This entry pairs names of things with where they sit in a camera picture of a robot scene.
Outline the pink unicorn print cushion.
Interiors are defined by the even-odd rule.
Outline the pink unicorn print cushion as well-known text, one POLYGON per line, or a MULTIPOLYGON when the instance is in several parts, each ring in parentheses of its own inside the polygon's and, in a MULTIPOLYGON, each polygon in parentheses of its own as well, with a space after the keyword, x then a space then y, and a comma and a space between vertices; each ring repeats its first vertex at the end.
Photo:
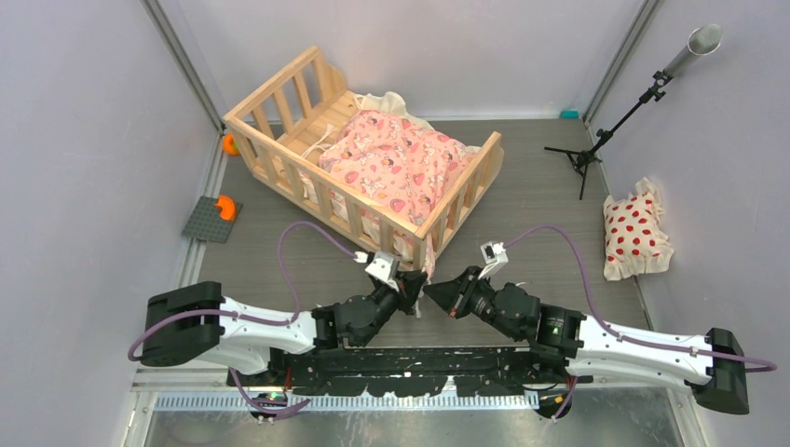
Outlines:
POLYGON ((301 151, 316 168, 420 227, 438 208, 481 149, 411 115, 404 99, 357 94, 357 111, 341 126, 328 124, 301 151))

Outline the wooden slatted pet bed frame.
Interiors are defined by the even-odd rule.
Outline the wooden slatted pet bed frame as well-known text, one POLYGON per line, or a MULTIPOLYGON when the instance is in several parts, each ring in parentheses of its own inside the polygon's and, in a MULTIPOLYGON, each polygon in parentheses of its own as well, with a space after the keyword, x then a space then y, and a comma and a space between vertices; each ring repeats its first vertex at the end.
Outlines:
POLYGON ((460 226, 497 177, 504 151, 493 132, 429 220, 406 223, 318 169, 301 151, 328 124, 357 111, 356 93, 318 47, 309 47, 225 115, 252 176, 334 231, 369 251, 388 251, 432 272, 460 226))

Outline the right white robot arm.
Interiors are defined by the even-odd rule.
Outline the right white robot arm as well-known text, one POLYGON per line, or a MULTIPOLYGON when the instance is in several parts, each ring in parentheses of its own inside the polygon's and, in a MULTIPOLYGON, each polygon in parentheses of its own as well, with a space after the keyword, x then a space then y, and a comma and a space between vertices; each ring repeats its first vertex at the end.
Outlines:
POLYGON ((473 315, 534 353, 532 370, 544 382, 572 376, 621 376, 688 392, 719 413, 750 411, 743 350, 735 335, 712 328, 675 335, 612 324, 593 315, 543 304, 508 282, 495 289, 477 266, 423 292, 450 318, 473 315))

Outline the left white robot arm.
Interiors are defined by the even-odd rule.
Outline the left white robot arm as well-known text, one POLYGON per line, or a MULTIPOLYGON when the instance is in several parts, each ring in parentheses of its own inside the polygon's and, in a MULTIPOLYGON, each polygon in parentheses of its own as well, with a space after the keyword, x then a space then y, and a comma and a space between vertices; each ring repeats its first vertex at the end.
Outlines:
POLYGON ((199 282, 148 300, 145 331, 128 357, 157 368, 197 359, 273 386, 286 371, 274 351, 303 355, 366 346, 396 312, 415 313, 427 279, 424 272, 399 271, 390 284, 375 279, 366 295, 298 314, 245 305, 224 296, 220 283, 199 282))

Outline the white strawberry print pillow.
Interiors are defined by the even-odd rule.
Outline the white strawberry print pillow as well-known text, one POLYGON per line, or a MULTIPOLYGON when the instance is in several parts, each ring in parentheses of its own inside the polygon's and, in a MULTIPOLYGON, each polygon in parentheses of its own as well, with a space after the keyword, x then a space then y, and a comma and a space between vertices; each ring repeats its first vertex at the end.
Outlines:
POLYGON ((623 199, 608 196, 603 204, 605 264, 603 275, 619 281, 669 270, 674 247, 661 230, 661 193, 647 178, 623 199))

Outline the orange arch toy block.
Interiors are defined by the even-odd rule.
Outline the orange arch toy block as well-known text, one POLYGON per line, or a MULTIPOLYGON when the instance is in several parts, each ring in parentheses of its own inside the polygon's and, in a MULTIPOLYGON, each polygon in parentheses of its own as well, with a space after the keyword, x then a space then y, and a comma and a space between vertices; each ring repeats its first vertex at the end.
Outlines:
POLYGON ((220 195, 216 198, 214 207, 218 209, 218 217, 224 222, 234 222, 238 215, 236 202, 229 196, 220 195))

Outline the grey building block plate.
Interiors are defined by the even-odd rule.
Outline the grey building block plate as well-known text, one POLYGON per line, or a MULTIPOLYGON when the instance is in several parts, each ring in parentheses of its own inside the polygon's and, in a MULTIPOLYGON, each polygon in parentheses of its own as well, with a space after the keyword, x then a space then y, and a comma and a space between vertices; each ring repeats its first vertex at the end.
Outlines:
POLYGON ((182 230, 182 236, 204 242, 226 243, 240 214, 243 204, 237 204, 238 215, 234 222, 224 222, 214 207, 217 197, 202 196, 194 207, 182 230))

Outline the orange and green toy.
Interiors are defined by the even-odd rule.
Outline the orange and green toy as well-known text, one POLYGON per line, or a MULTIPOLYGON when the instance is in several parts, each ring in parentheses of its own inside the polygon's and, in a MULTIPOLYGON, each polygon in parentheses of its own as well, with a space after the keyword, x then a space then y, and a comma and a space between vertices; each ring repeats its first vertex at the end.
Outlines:
POLYGON ((226 134, 222 139, 222 148, 225 154, 229 156, 239 156, 240 150, 236 144, 234 137, 231 134, 226 134))

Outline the microphone on black stand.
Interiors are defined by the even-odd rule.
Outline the microphone on black stand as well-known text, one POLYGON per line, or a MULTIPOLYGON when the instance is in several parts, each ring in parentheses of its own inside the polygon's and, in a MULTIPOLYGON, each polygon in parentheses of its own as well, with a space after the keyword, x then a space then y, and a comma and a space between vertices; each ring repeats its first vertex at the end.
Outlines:
POLYGON ((666 94, 666 86, 680 76, 693 62, 718 50, 723 35, 724 31, 721 26, 714 23, 695 29, 688 36, 685 47, 662 70, 653 74, 652 85, 639 96, 636 104, 611 129, 597 130, 595 136, 598 140, 590 149, 573 151, 550 146, 544 147, 547 152, 565 155, 572 170, 581 178, 579 200, 584 198, 590 166, 602 162, 597 156, 600 149, 642 106, 649 102, 659 102, 666 94))

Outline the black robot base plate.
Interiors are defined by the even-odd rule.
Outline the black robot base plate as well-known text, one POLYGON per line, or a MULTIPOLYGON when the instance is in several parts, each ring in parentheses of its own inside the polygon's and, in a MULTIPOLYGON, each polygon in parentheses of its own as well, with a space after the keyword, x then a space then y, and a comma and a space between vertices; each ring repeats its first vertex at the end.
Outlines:
POLYGON ((272 348, 263 372, 243 386, 287 387, 298 396, 434 397, 454 382, 459 397, 515 396, 567 385, 567 362, 525 347, 333 349, 302 355, 272 348))

